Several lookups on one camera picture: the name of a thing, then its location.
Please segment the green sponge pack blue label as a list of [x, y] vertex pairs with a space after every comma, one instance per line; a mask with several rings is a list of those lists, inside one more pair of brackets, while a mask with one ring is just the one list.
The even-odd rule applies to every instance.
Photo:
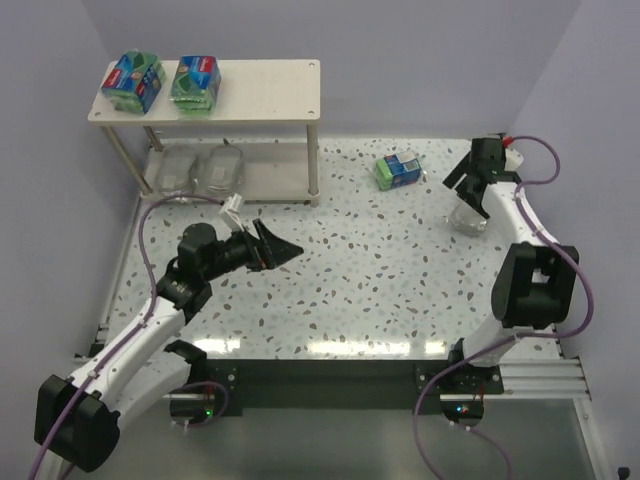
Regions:
[[182, 56], [171, 84], [170, 100], [181, 114], [208, 116], [215, 109], [221, 80], [214, 56]]

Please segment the green sponge pack red logo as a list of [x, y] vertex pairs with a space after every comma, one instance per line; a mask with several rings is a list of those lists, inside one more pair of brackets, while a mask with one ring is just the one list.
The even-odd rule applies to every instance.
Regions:
[[140, 50], [127, 50], [108, 72], [101, 93], [118, 111], [146, 114], [166, 80], [161, 58]]

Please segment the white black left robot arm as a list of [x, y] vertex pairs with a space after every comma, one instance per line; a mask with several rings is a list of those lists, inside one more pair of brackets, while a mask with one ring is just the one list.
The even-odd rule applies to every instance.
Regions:
[[303, 254], [256, 219], [255, 231], [234, 229], [226, 240], [207, 223], [188, 226], [164, 275], [131, 323], [93, 359], [62, 378], [50, 376], [37, 395], [34, 439], [40, 449], [29, 471], [37, 478], [47, 453], [92, 472], [114, 451], [118, 397], [150, 357], [185, 327], [212, 296], [211, 282], [245, 267], [275, 270]]

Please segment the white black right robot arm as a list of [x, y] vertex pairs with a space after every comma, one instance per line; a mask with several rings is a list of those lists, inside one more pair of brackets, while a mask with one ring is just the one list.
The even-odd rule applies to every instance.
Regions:
[[498, 227], [507, 243], [491, 290], [491, 314], [451, 348], [452, 364], [494, 367], [519, 340], [552, 338], [549, 326], [569, 313], [579, 253], [559, 244], [531, 208], [525, 182], [507, 168], [508, 144], [507, 139], [473, 139], [443, 181], [474, 214]]

